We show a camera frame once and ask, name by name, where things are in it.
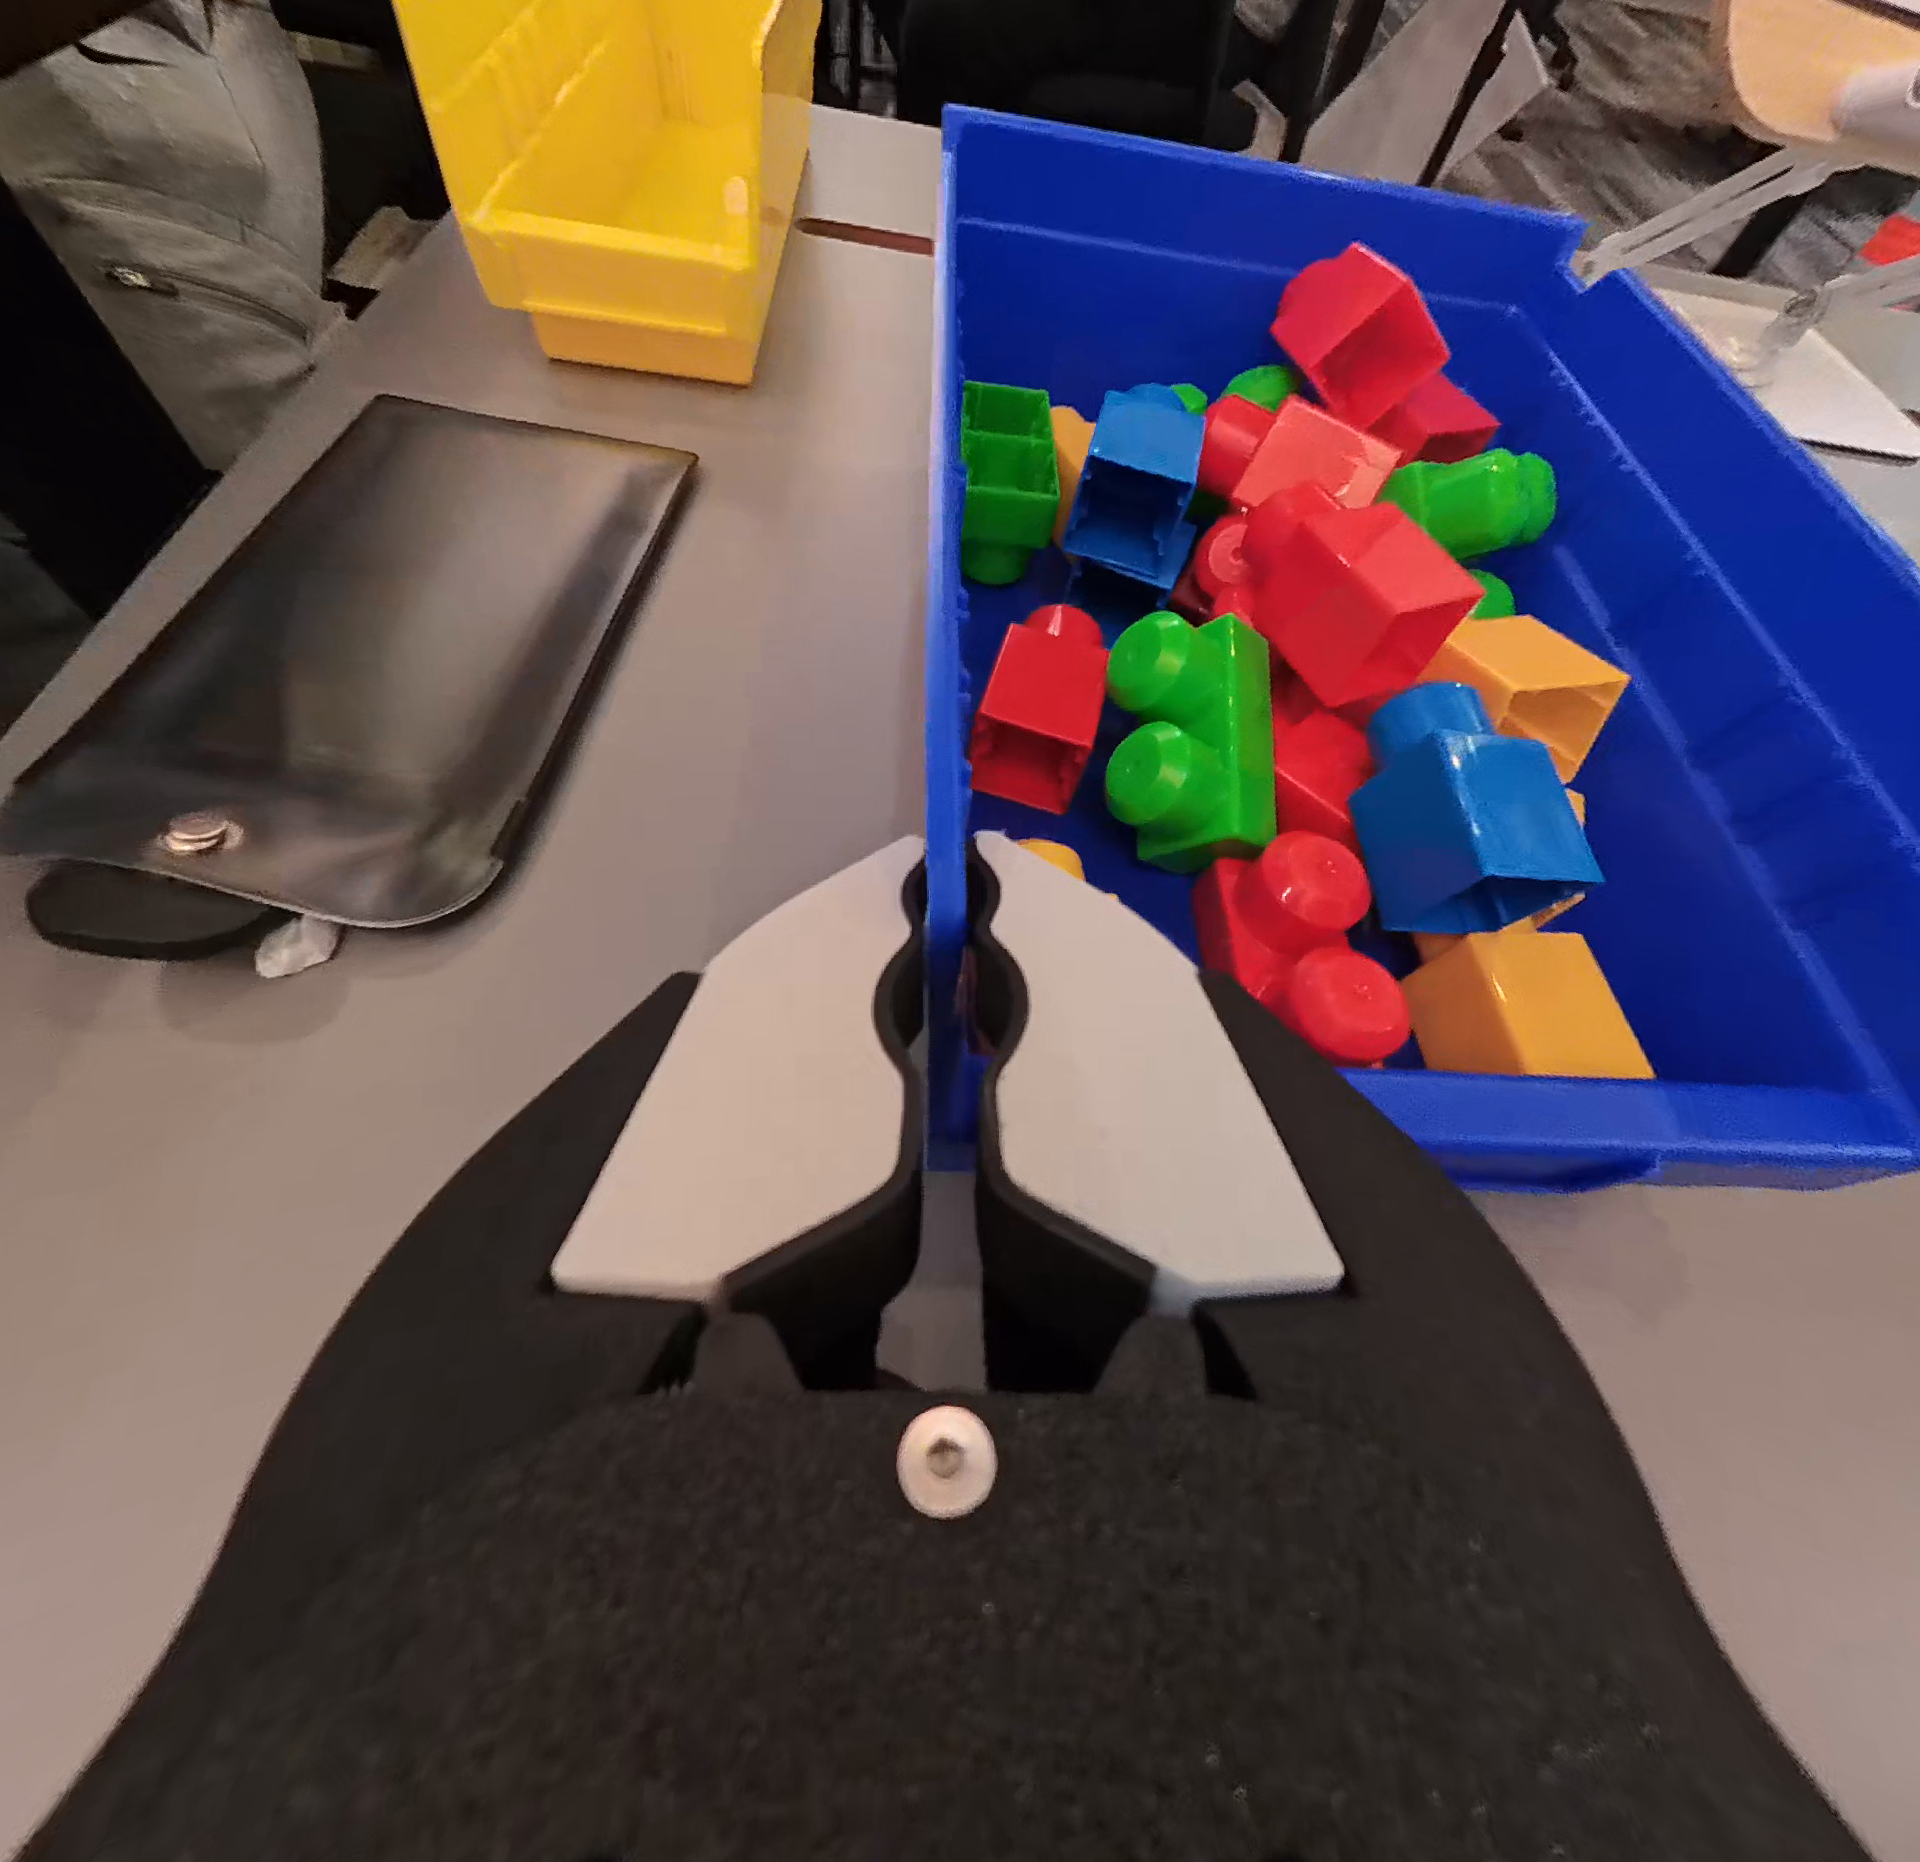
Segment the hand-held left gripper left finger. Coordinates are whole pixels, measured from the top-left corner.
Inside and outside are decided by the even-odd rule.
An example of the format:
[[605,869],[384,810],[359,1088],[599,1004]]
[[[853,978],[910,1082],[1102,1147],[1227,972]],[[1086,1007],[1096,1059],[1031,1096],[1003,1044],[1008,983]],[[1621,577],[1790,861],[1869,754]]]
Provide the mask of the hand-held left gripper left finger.
[[916,1040],[887,1027],[887,978],[920,949],[920,868],[924,839],[898,835],[704,965],[554,1253],[563,1292],[722,1299],[920,1173]]

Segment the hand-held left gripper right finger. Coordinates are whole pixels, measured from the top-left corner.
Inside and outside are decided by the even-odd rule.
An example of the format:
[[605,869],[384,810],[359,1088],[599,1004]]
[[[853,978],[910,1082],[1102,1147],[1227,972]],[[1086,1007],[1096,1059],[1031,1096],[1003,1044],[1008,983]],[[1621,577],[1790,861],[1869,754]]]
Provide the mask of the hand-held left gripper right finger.
[[1335,1292],[1345,1268],[1194,962],[1016,835],[976,854],[985,958],[1016,972],[985,1105],[1008,1191],[1142,1264],[1156,1311]]

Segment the blue plastic bin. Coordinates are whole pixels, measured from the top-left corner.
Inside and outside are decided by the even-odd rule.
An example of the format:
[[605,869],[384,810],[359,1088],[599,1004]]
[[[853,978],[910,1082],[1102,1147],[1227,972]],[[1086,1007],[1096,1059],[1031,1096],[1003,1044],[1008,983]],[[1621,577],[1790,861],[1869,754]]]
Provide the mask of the blue plastic bin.
[[1291,164],[948,110],[930,549],[930,1150],[976,1157],[969,839],[1044,813],[969,791],[1004,626],[1067,589],[959,568],[969,386],[1222,387],[1286,279],[1349,240],[1423,292],[1452,375],[1557,476],[1500,577],[1629,695],[1581,791],[1607,883],[1570,910],[1651,1082],[1414,1066],[1349,1082],[1466,1191],[1826,1191],[1918,1173],[1920,600],[1913,556],[1581,224]]

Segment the pile of colourful toy blocks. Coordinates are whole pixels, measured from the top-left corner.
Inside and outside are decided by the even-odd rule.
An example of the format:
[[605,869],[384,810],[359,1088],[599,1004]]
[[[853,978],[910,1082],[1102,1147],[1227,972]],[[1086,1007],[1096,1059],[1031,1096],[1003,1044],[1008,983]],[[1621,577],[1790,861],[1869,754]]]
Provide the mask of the pile of colourful toy blocks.
[[1651,1082],[1592,946],[1576,771],[1629,675],[1478,556],[1552,465],[1494,446],[1420,288],[1369,246],[1281,288],[1218,397],[959,397],[959,813],[1137,861],[1123,895],[1343,1069]]

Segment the black leather pouch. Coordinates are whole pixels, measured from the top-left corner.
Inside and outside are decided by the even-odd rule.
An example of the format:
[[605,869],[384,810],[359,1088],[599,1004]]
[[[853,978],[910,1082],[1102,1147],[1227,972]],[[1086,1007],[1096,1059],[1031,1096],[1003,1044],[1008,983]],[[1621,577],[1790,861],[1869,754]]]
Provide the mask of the black leather pouch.
[[514,868],[698,455],[374,397],[3,793],[3,860],[344,930]]

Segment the yellow plastic bin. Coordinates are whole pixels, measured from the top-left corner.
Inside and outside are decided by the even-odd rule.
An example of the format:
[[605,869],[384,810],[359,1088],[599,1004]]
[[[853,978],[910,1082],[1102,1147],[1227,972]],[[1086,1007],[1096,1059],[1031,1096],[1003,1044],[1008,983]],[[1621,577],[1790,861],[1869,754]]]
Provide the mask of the yellow plastic bin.
[[493,306],[559,362],[746,387],[824,0],[394,0]]

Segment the white document stand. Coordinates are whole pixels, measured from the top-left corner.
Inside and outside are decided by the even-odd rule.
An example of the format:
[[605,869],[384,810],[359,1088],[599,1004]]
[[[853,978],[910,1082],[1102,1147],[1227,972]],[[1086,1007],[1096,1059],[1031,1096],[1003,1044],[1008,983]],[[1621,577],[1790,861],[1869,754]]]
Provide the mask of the white document stand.
[[[1920,146],[1920,68],[1878,66],[1850,75],[1836,94],[1836,142],[1783,146],[1731,181],[1685,197],[1581,256],[1576,277],[1597,285],[1635,272],[1721,224],[1814,194],[1856,167],[1869,142],[1888,142],[1907,167]],[[1918,463],[1918,413],[1899,411],[1836,339],[1836,314],[1913,306],[1920,264],[1850,268],[1815,288],[1790,292],[1780,312],[1738,306],[1717,292],[1661,292],[1685,331],[1800,446],[1881,463]]]

